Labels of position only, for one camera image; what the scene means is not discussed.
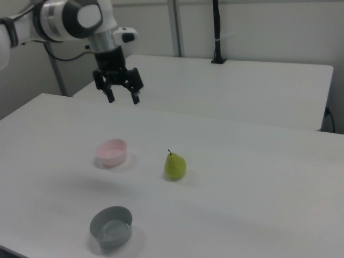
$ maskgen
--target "gray bowl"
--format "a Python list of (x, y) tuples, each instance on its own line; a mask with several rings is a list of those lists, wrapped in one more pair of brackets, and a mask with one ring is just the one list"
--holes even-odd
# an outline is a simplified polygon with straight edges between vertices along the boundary
[(123, 245), (131, 236), (133, 217), (124, 207), (114, 206), (99, 212), (90, 224), (90, 232), (102, 248)]

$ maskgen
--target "table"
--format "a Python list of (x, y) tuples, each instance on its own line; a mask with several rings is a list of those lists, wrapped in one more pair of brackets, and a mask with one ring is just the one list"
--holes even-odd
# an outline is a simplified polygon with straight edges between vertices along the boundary
[[(145, 87), (139, 107), (262, 125), (321, 128), (333, 67), (132, 55)], [(133, 105), (122, 86), (114, 104)], [(73, 97), (107, 102), (94, 82)]]
[[(122, 138), (104, 169), (95, 149)], [(0, 121), (0, 246), (26, 257), (340, 257), (344, 137), (40, 95)], [(168, 182), (171, 149), (184, 178)], [(109, 206), (133, 235), (103, 251)]]

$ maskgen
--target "black pole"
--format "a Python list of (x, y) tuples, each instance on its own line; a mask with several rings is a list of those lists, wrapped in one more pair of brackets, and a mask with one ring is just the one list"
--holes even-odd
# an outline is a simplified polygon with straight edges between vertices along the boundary
[(221, 21), (219, 12), (219, 1), (213, 0), (213, 12), (214, 12), (214, 33), (215, 33), (215, 55), (211, 63), (223, 64), (226, 59), (221, 56), (221, 41), (220, 41), (220, 31), (221, 31)]

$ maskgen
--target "green pear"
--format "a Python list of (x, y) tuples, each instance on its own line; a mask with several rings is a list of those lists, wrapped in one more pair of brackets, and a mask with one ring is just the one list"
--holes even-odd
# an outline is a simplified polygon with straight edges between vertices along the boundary
[(165, 173), (170, 179), (179, 179), (184, 176), (187, 169), (185, 159), (170, 152), (165, 162)]

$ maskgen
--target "robotic arm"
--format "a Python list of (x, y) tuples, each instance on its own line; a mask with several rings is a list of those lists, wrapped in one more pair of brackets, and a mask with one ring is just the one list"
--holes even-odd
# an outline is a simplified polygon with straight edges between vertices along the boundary
[(25, 42), (87, 38), (99, 67), (93, 72), (97, 89), (112, 103), (111, 86), (122, 85), (137, 104), (144, 85), (136, 68), (126, 69), (121, 48), (137, 36), (132, 28), (118, 27), (110, 0), (36, 0), (15, 16), (0, 18), (0, 70), (8, 64), (10, 48)]

